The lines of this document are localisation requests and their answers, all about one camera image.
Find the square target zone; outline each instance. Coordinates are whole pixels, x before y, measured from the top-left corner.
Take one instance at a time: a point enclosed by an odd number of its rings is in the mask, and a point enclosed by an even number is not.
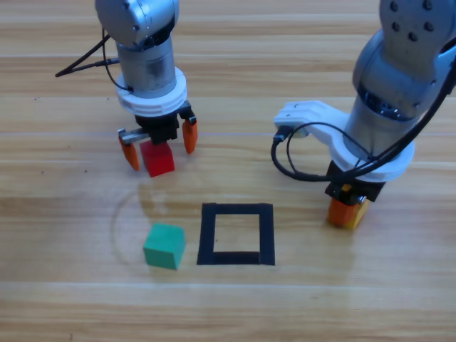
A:
[[[214,252],[217,215],[259,215],[259,251]],[[198,265],[269,265],[274,266],[274,211],[272,204],[202,205]]]

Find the black wire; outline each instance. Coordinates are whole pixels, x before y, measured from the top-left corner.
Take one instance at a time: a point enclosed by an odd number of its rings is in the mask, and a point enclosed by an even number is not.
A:
[[[102,30],[101,30],[101,36],[103,37],[103,40],[102,40],[102,41],[104,41],[104,40],[105,40],[105,29],[104,29],[104,28],[102,28]],[[119,89],[123,89],[123,90],[127,90],[127,91],[133,91],[133,88],[132,88],[132,87],[130,87],[130,86],[128,86],[128,87],[122,87],[120,84],[118,84],[118,83],[114,80],[113,76],[111,75],[111,72],[109,71],[108,64],[106,63],[106,47],[105,47],[105,43],[103,43],[102,48],[103,48],[103,61],[105,62],[106,72],[108,73],[108,76],[109,76],[109,78],[111,79],[111,81],[112,81],[112,82],[115,84],[115,86],[118,87]]]
[[[320,123],[320,122],[313,122],[313,123],[304,123],[303,125],[298,126],[293,130],[293,132],[290,134],[288,141],[286,142],[286,155],[288,157],[288,161],[290,163],[291,168],[295,173],[298,173],[299,171],[294,167],[294,163],[291,160],[291,153],[290,153],[290,144],[291,144],[291,139],[292,137],[302,128],[305,128],[307,126],[311,125],[324,125],[333,128],[334,130],[337,130],[338,132],[342,133],[343,136],[345,136],[347,139],[349,139],[353,144],[358,146],[365,154],[369,156],[371,159],[373,156],[369,151],[367,151],[359,142],[357,142],[353,137],[351,137],[348,133],[346,133],[344,130],[340,129],[339,127],[332,125],[330,123]]]
[[[74,69],[71,69],[71,71],[68,71],[66,72],[64,75],[62,76],[65,76],[65,75],[69,75],[71,73],[77,73],[78,71],[82,71],[82,70],[87,70],[87,69],[90,69],[90,68],[97,68],[99,66],[105,66],[106,64],[108,64],[109,66],[111,65],[114,65],[114,64],[119,64],[119,58],[108,58],[105,61],[98,61],[98,62],[95,62],[95,63],[92,63],[92,64],[86,64],[84,66],[80,66],[79,68],[74,68]]]
[[[428,112],[423,116],[423,119],[417,123],[412,130],[410,130],[406,135],[404,135],[401,139],[397,142],[392,144],[388,149],[383,151],[381,154],[371,158],[368,162],[365,162],[361,166],[355,167],[352,170],[340,172],[336,175],[331,176],[321,176],[321,175],[312,175],[309,173],[304,172],[290,172],[288,171],[280,162],[277,160],[276,151],[277,146],[281,141],[274,140],[271,148],[271,157],[274,165],[285,175],[295,179],[301,180],[304,182],[351,182],[353,179],[357,177],[361,177],[367,175],[368,173],[377,170],[379,167],[384,166],[385,164],[389,163],[391,160],[396,158],[404,149],[409,146],[409,144],[416,139],[416,137],[423,131],[426,125],[432,120],[433,116],[439,110],[440,106],[442,105],[443,101],[446,97],[451,94],[452,89],[455,87],[456,84],[456,58],[452,63],[452,67],[450,72],[448,73],[445,82],[443,83],[440,92],[438,93],[434,103],[430,106]],[[293,133],[289,136],[289,140],[293,137],[293,135],[299,130],[297,128],[293,131]]]
[[[110,38],[109,34],[104,37],[103,35],[103,39],[97,44],[95,45],[94,47],[92,47],[84,56],[80,57],[76,62],[72,63],[71,65],[67,66],[66,68],[64,68],[62,71],[59,71],[57,74],[56,74],[56,77],[61,77],[61,76],[64,76],[64,75],[68,75],[69,73],[72,73],[74,71],[72,71],[76,66],[80,65],[82,62],[84,62],[87,58],[89,58],[90,56],[92,56],[99,48],[101,48],[102,46],[105,45],[106,41],[108,41]]]

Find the wood grain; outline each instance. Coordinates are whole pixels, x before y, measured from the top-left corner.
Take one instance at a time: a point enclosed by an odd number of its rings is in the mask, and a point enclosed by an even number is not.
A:
[[[100,40],[93,0],[0,0],[0,341],[455,341],[454,98],[355,234],[325,223],[325,184],[269,156],[286,101],[350,111],[378,1],[181,2],[201,135],[150,179],[123,159],[116,131],[135,123],[103,70],[53,77]],[[292,150],[326,170],[313,138]],[[273,203],[277,265],[197,266],[203,202]],[[152,222],[185,228],[179,271],[145,264]],[[223,217],[217,250],[255,248],[255,223]]]

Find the gray robot arm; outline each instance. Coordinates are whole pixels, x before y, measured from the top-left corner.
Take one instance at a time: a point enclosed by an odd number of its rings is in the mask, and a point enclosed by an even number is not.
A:
[[[380,20],[356,62],[350,114],[306,101],[287,103],[274,118],[274,164],[295,180],[329,182],[329,221],[351,229],[383,185],[406,171],[414,139],[456,82],[455,0],[381,0]],[[326,175],[299,172],[290,155],[293,172],[278,161],[279,143],[308,134],[329,147]]]

